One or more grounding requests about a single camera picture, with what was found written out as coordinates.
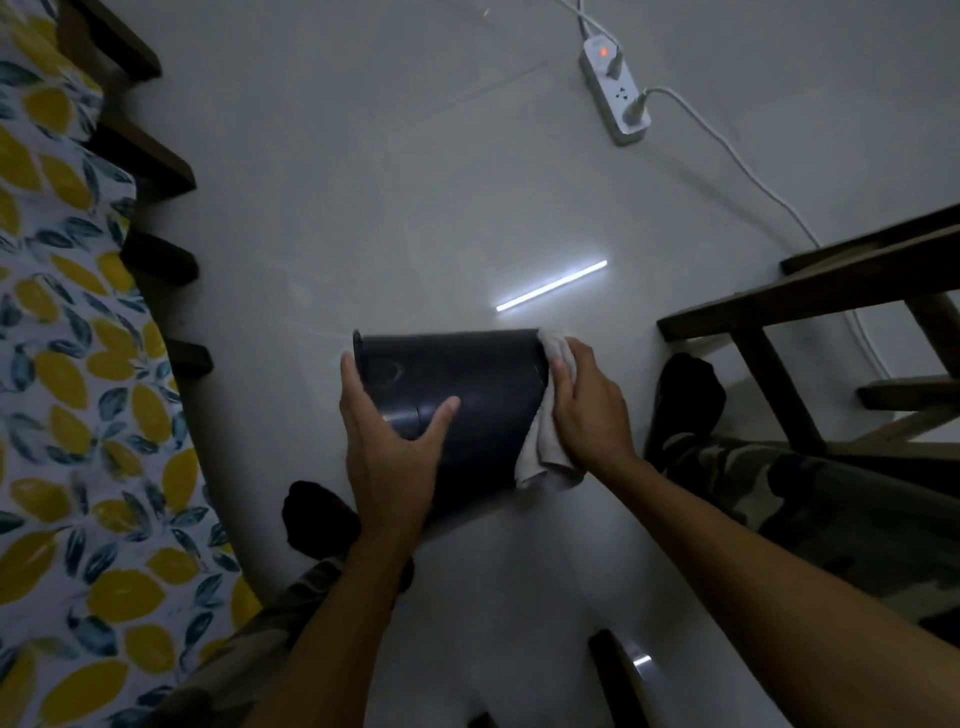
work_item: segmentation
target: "power strip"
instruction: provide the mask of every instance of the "power strip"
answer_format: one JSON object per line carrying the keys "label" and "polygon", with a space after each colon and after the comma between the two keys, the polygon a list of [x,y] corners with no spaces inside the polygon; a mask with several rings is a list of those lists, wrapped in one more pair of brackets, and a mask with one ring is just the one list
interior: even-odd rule
{"label": "power strip", "polygon": [[618,57],[620,53],[608,37],[589,37],[580,54],[580,70],[613,143],[622,147],[643,138],[650,126],[650,113],[644,109],[637,120],[629,118],[628,109],[636,102],[640,89],[623,56]]}

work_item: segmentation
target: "foot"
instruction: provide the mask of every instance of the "foot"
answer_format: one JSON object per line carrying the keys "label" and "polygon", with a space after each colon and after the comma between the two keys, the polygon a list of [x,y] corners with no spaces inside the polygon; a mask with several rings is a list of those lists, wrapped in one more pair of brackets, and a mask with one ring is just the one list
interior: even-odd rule
{"label": "foot", "polygon": [[657,382],[654,417],[643,457],[658,471],[666,465],[663,451],[674,435],[707,437],[720,421],[727,393],[713,366],[688,353],[670,357]]}
{"label": "foot", "polygon": [[[298,480],[283,501],[287,543],[318,561],[347,553],[360,537],[360,518],[336,494],[319,483]],[[414,579],[414,562],[408,559],[400,576],[400,591]]]}

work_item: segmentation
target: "tile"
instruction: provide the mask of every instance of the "tile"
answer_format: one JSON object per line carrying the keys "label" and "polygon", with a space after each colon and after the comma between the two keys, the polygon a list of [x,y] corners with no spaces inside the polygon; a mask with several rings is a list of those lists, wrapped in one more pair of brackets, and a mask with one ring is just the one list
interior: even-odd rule
{"label": "tile", "polygon": [[[159,53],[124,102],[199,188],[144,212],[201,263],[151,296],[216,370],[184,387],[204,470],[257,590],[309,561],[279,510],[293,480],[347,500],[336,361],[355,328],[559,328],[589,341],[642,444],[656,320],[777,279],[809,249],[669,99],[616,148],[585,89],[571,13],[551,0],[109,0]],[[960,198],[960,13],[948,0],[588,0],[642,84],[676,87],[827,242]],[[598,259],[594,276],[493,307]],[[901,304],[862,312],[897,376],[940,370]],[[825,436],[890,415],[842,316],[769,328]],[[735,347],[705,354],[721,429],[782,436]],[[955,436],[957,425],[931,433]],[[588,480],[423,545],[377,665],[370,725],[604,725],[586,638],[649,650],[665,726],[784,725],[649,535]]]}

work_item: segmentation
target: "person's right hand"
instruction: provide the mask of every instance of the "person's right hand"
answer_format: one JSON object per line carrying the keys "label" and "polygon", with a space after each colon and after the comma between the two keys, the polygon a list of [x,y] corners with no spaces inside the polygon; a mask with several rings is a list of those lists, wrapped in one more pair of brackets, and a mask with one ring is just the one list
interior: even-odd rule
{"label": "person's right hand", "polygon": [[602,482],[636,462],[627,403],[616,382],[597,367],[593,349],[567,337],[577,362],[577,383],[559,357],[550,362],[556,399],[553,418],[569,455]]}

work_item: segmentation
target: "camouflage pants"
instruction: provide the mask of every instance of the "camouflage pants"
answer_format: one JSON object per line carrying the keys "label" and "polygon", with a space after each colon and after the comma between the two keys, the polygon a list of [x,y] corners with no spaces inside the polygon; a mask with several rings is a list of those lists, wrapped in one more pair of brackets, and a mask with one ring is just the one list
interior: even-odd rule
{"label": "camouflage pants", "polygon": [[[671,480],[764,538],[960,646],[960,499],[788,450],[679,435]],[[187,681],[148,726],[239,725],[343,567],[326,559]]]}

